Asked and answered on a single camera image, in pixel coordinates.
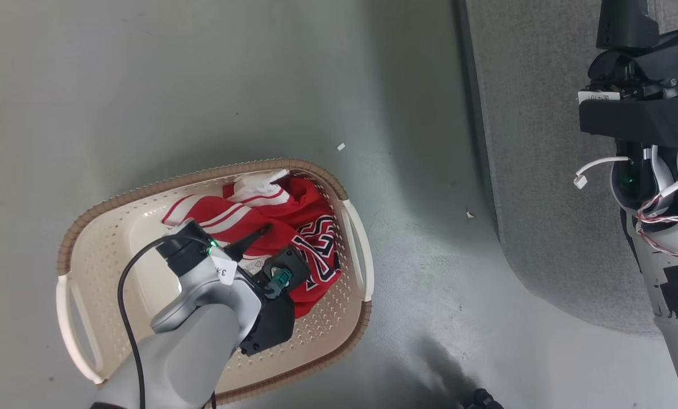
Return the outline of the grey fabric sofa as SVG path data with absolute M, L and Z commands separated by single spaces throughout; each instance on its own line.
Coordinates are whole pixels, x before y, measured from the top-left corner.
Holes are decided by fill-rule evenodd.
M 529 292 L 586 323 L 659 337 L 609 191 L 613 140 L 579 130 L 601 0 L 465 0 L 501 248 Z

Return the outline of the beige perforated laundry basket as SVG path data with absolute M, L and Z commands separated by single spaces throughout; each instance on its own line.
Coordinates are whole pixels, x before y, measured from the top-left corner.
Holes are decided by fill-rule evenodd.
M 217 196 L 244 174 L 274 170 L 311 180 L 329 201 L 342 272 L 310 313 L 296 322 L 289 341 L 253 356 L 233 355 L 215 389 L 217 404 L 305 378 L 359 344 L 372 314 L 373 261 L 364 225 L 346 190 L 310 161 L 250 161 L 129 191 L 74 221 L 59 248 L 56 311 L 66 349 L 86 379 L 102 386 L 131 352 L 118 308 L 118 280 L 128 260 L 167 230 L 160 219 L 172 203 L 190 194 Z

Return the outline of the white label on right gripper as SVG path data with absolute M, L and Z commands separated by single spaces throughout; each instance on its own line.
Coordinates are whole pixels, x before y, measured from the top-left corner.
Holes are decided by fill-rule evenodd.
M 578 91 L 579 104 L 584 101 L 621 101 L 622 94 L 618 91 Z

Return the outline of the red and white jersey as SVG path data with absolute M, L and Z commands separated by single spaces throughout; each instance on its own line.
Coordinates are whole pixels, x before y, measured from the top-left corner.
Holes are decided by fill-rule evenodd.
M 240 266 L 256 274 L 269 257 L 294 246 L 310 269 L 306 282 L 289 292 L 296 318 L 309 314 L 341 275 L 329 201 L 312 181 L 287 170 L 244 174 L 224 185 L 219 196 L 181 197 L 162 224 L 172 227 L 187 219 L 195 220 L 221 245 L 270 224 L 271 230 L 245 251 Z

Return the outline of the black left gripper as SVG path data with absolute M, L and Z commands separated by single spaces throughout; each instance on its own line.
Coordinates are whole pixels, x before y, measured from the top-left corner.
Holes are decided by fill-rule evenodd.
M 245 253 L 259 239 L 273 228 L 271 223 L 261 226 L 250 235 L 227 244 L 223 252 L 233 261 L 240 262 Z M 164 236 L 156 251 L 167 262 L 173 274 L 181 278 L 194 269 L 216 276 L 217 269 L 211 259 L 211 252 L 218 248 L 218 241 L 212 238 L 194 219 L 183 221 Z

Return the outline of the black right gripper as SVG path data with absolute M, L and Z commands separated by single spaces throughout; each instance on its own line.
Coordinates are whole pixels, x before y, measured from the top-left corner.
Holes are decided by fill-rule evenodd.
M 618 91 L 622 101 L 678 97 L 678 29 L 662 34 L 648 0 L 602 0 L 587 91 Z

